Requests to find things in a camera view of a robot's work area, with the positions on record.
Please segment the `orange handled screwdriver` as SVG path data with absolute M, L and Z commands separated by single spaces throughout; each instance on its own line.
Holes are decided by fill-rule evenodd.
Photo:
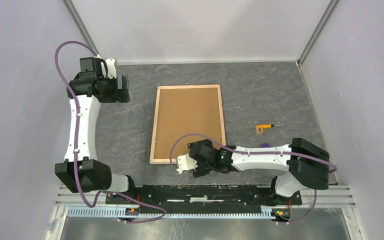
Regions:
M 259 125 L 256 125 L 255 127 L 261 128 L 261 129 L 271 129 L 274 127 L 281 127 L 281 126 L 283 126 L 283 124 L 259 124 Z

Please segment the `white photo frame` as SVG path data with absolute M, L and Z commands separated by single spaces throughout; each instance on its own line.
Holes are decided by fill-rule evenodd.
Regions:
M 188 153 L 188 143 L 206 135 L 226 145 L 222 91 L 219 84 L 158 86 L 149 163 L 169 164 Z

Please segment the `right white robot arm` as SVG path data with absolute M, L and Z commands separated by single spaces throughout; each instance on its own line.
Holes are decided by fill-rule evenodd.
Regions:
M 193 171 L 195 178 L 211 172 L 229 174 L 252 169 L 277 170 L 283 174 L 272 179 L 269 199 L 282 204 L 304 188 L 327 190 L 330 154 L 303 138 L 293 138 L 289 144 L 276 147 L 246 148 L 213 146 L 209 139 L 189 143 L 189 152 L 178 156 L 177 171 Z

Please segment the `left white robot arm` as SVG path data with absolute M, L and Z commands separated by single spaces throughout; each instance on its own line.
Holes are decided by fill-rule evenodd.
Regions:
M 71 110 L 69 142 L 64 161 L 54 166 L 55 175 L 72 192 L 111 191 L 125 204 L 133 203 L 137 190 L 131 178 L 112 173 L 98 160 L 96 124 L 101 104 L 130 101 L 127 75 L 117 74 L 117 60 L 100 55 L 79 60 L 80 72 L 71 80 L 67 95 Z

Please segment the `purple and red block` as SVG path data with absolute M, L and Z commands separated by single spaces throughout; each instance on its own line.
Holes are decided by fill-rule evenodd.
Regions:
M 265 143 L 263 143 L 260 147 L 261 147 L 261 148 L 270 148 L 271 145 L 270 145 L 269 143 L 265 142 Z

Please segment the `wooden letter cube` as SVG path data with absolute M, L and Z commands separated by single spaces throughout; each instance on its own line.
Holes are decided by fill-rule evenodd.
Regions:
M 262 135 L 264 133 L 264 128 L 263 127 L 258 127 L 258 126 L 256 126 L 255 127 L 255 134 L 256 135 Z

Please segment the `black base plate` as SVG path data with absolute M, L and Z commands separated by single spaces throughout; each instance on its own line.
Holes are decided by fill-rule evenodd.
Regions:
M 290 197 L 267 185 L 142 185 L 118 194 L 106 194 L 108 205 L 126 205 L 128 212 L 174 214 L 257 214 L 261 207 L 300 206 L 301 193 Z

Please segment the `left aluminium corner post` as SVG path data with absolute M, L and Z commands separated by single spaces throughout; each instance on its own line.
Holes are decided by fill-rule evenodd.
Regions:
M 86 45 L 86 47 L 89 49 L 89 51 L 95 57 L 100 57 L 101 59 L 105 60 L 105 58 L 100 55 L 100 52 L 99 52 L 94 40 L 92 39 L 92 36 L 87 29 L 87 26 L 85 25 L 84 21 L 82 20 L 82 17 L 80 16 L 80 13 L 74 4 L 74 1 L 73 0 L 62 0 L 62 3 L 64 4 L 69 16 L 73 20 L 74 25 L 76 26 L 79 34 L 81 35 L 83 43 Z

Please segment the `aluminium corner post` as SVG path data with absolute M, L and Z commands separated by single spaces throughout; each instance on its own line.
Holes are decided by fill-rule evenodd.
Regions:
M 301 52 L 299 58 L 297 59 L 296 63 L 301 68 L 306 59 L 308 58 L 312 48 L 316 44 L 318 38 L 320 37 L 321 33 L 323 32 L 325 26 L 327 25 L 329 19 L 331 18 L 334 10 L 336 9 L 338 3 L 340 0 L 330 0 L 327 7 L 325 8 L 321 18 L 319 19 L 316 27 L 314 28 L 310 38 L 308 39 L 303 51 Z
M 105 60 L 105 58 L 100 55 L 100 52 L 99 52 L 94 40 L 92 39 L 92 36 L 87 29 L 87 26 L 85 25 L 84 21 L 82 20 L 82 17 L 80 16 L 80 13 L 74 4 L 74 1 L 73 0 L 62 0 L 62 3 L 64 4 L 69 16 L 73 20 L 74 25 L 76 26 L 79 34 L 81 35 L 83 43 L 86 45 L 86 47 L 89 49 L 89 51 L 95 57 L 100 57 L 101 59 Z

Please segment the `aluminium rail front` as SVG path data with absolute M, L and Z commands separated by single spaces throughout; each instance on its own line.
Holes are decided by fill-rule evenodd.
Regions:
M 316 208 L 355 208 L 356 203 L 349 186 L 330 185 L 327 190 L 317 190 Z M 309 208 L 314 201 L 314 190 L 305 188 L 300 191 L 302 205 L 300 208 Z M 84 206 L 78 193 L 72 193 L 67 187 L 61 186 L 56 197 L 55 206 Z

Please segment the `right aluminium corner post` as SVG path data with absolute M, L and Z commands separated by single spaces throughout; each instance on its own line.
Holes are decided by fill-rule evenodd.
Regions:
M 318 38 L 320 37 L 321 33 L 323 32 L 325 26 L 327 25 L 329 19 L 331 18 L 334 10 L 336 9 L 338 3 L 340 0 L 330 0 L 327 7 L 325 8 L 321 18 L 319 19 L 316 27 L 314 28 L 310 38 L 308 39 L 303 51 L 301 52 L 299 58 L 297 59 L 296 63 L 301 68 L 306 59 L 308 58 L 312 48 L 316 44 Z

